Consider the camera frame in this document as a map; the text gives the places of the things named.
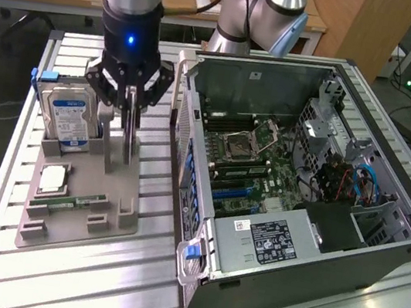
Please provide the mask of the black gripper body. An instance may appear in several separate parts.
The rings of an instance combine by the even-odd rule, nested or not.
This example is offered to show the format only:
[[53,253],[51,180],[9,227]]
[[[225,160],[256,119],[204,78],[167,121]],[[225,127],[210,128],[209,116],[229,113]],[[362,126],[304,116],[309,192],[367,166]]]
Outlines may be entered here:
[[119,12],[103,1],[103,66],[117,84],[139,90],[160,68],[159,35],[163,6],[133,15]]

